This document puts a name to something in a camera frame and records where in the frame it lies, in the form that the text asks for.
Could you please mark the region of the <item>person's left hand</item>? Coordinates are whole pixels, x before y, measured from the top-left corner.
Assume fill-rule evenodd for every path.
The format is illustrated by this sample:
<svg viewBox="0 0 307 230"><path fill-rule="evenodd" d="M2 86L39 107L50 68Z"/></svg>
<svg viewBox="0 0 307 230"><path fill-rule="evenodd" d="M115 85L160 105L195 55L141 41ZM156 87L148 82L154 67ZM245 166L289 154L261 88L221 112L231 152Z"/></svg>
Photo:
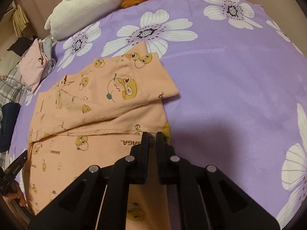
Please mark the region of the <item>person's left hand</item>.
<svg viewBox="0 0 307 230"><path fill-rule="evenodd" d="M21 207L25 207L26 206L26 199L24 198L24 194L21 191L21 188L19 186L19 183L17 181L14 181L12 183L12 188L14 188L15 190L11 193L7 193L3 196L4 201L6 202L6 204L8 206L12 206L12 201L17 199L19 200L19 205Z"/></svg>

